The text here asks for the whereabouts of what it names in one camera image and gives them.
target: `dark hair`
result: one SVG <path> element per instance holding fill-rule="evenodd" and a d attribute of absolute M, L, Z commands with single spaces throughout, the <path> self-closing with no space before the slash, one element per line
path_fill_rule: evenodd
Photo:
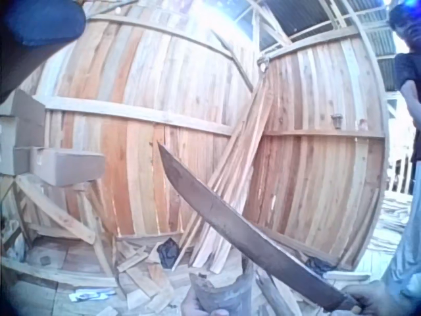
<path fill-rule="evenodd" d="M 395 30 L 396 25 L 402 23 L 402 21 L 407 18 L 407 15 L 407 8 L 403 3 L 391 9 L 389 12 L 389 25 L 391 29 Z"/>

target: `roof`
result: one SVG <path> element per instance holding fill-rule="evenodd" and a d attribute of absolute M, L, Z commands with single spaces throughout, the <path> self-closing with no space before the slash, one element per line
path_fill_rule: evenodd
<path fill-rule="evenodd" d="M 219 0 L 218 6 L 233 20 L 236 20 L 247 8 L 250 7 L 246 0 Z M 341 1 L 335 1 L 342 15 L 346 16 L 347 11 L 341 4 Z M 264 0 L 259 3 L 265 3 L 273 12 L 276 20 L 284 32 L 291 37 L 292 41 L 298 41 L 309 36 L 322 32 L 333 30 L 329 17 L 317 0 Z M 350 5 L 359 13 L 359 18 L 364 24 L 373 24 L 378 21 L 387 20 L 387 9 L 383 0 L 349 0 Z M 250 10 L 238 21 L 239 27 L 251 38 L 253 27 L 251 25 L 253 12 Z M 345 19 L 348 25 L 351 25 L 350 18 Z M 323 24 L 309 32 L 300 33 L 308 28 Z M 394 64 L 393 56 L 396 54 L 396 46 L 393 41 L 391 30 L 379 29 L 368 32 L 368 37 L 373 50 L 379 59 L 379 66 L 382 72 L 386 91 L 395 91 L 394 85 Z M 276 41 L 266 32 L 260 31 L 260 49 L 266 49 L 274 45 Z"/>

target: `machete blade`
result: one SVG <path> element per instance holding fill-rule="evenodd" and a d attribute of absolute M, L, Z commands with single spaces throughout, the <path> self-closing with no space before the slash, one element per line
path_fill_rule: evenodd
<path fill-rule="evenodd" d="M 196 179 L 160 144 L 162 164 L 177 192 L 222 237 L 251 261 L 326 311 L 352 310 L 357 301 L 322 280 Z"/>

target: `wooden wall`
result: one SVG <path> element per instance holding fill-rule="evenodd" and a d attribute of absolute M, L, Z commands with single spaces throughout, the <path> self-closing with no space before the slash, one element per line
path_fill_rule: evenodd
<path fill-rule="evenodd" d="M 375 224 L 387 159 L 386 105 L 372 65 L 355 36 L 270 63 L 279 74 L 270 76 L 278 87 L 266 125 L 272 136 L 260 142 L 245 209 L 272 237 L 281 234 L 348 267 Z M 341 132 L 333 114 L 343 115 Z"/>
<path fill-rule="evenodd" d="M 91 14 L 108 5 L 87 3 L 85 10 Z M 111 101 L 227 126 L 236 123 L 251 92 L 207 27 L 193 17 L 157 6 L 126 6 L 120 16 L 169 32 L 92 20 L 76 43 L 49 59 L 22 87 L 41 96 Z M 173 36 L 171 31 L 218 49 Z M 226 40 L 256 82 L 252 49 L 235 38 Z M 227 140 L 227 136 L 198 130 L 70 111 L 49 111 L 46 120 L 46 147 L 97 151 L 106 156 L 101 199 L 108 220 L 120 234 L 179 231 L 191 215 L 192 209 L 164 176 L 157 142 L 168 146 L 198 178 L 207 181 Z M 55 195 L 60 206 L 79 217 L 72 190 L 61 189 Z"/>

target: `curved blade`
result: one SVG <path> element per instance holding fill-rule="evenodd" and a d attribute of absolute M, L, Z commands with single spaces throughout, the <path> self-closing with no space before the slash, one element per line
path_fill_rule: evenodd
<path fill-rule="evenodd" d="M 258 266 L 326 311 L 352 310 L 357 302 L 323 281 L 257 230 L 218 195 L 196 179 L 159 144 L 164 170 L 177 192 L 219 234 Z"/>

